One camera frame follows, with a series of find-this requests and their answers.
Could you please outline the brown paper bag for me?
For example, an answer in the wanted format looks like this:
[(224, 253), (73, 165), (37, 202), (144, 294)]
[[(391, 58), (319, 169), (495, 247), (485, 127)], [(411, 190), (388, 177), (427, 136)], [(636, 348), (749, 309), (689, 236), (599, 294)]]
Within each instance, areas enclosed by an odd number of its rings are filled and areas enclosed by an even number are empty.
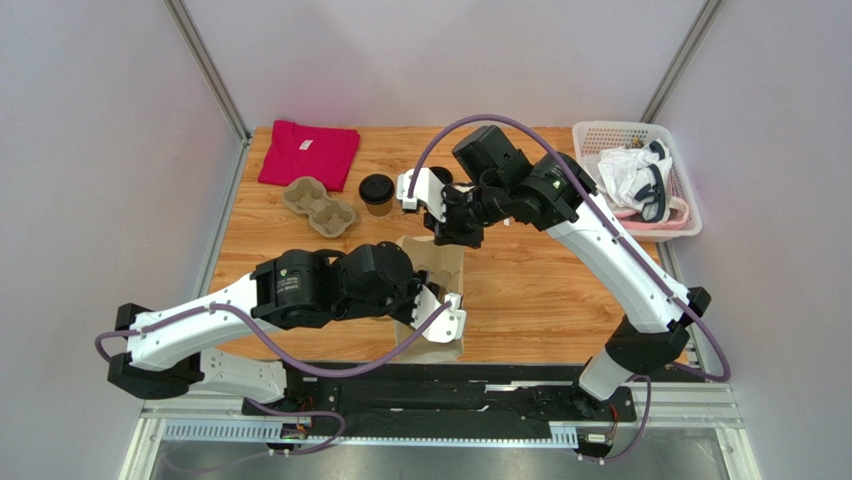
[[(463, 296), (465, 249), (462, 246), (437, 246), (431, 237), (401, 237), (397, 244), (409, 256), (412, 265), (445, 269), (458, 273)], [(463, 338), (450, 343), (433, 343), (420, 336), (400, 353), (397, 361), (409, 364), (437, 364), (456, 361), (464, 353)]]

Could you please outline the brown paper cup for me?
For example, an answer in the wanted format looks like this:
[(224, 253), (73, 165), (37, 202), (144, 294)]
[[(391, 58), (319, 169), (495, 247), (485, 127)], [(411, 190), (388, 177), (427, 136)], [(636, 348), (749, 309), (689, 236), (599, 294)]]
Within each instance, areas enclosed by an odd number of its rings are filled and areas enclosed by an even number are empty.
[(389, 199), (383, 202), (367, 202), (365, 201), (367, 212), (376, 218), (384, 218), (391, 214), (394, 208), (394, 200)]

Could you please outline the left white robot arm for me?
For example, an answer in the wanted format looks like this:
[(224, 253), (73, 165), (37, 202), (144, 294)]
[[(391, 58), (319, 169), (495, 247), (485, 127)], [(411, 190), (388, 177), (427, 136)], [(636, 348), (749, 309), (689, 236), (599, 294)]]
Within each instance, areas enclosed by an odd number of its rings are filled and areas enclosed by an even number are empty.
[[(395, 243), (349, 253), (289, 250), (213, 294), (171, 309), (119, 307), (113, 331), (95, 340), (107, 380), (132, 396), (168, 399), (207, 390), (271, 403), (283, 398), (287, 367), (315, 377), (350, 378), (380, 368), (418, 337), (459, 338), (461, 297), (439, 298), (430, 274), (414, 270)], [(323, 369), (275, 344), (271, 331), (322, 328), (332, 321), (389, 316), (413, 334), (378, 360)]]

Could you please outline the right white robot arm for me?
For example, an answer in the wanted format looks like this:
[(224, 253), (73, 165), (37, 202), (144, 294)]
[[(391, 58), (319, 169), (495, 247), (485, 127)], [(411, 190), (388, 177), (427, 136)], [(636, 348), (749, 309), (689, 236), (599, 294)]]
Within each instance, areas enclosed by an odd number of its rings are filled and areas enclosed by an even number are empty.
[(546, 153), (531, 163), (496, 125), (485, 125), (453, 150), (469, 177), (465, 190), (440, 181), (420, 159), (401, 176), (405, 211), (425, 207), (437, 242), (477, 248), (485, 228), (512, 218), (570, 250), (624, 311), (618, 328), (575, 382), (588, 403), (609, 400), (625, 382), (674, 362), (711, 302), (702, 287), (670, 277), (622, 227), (575, 160), (540, 135), (524, 133)]

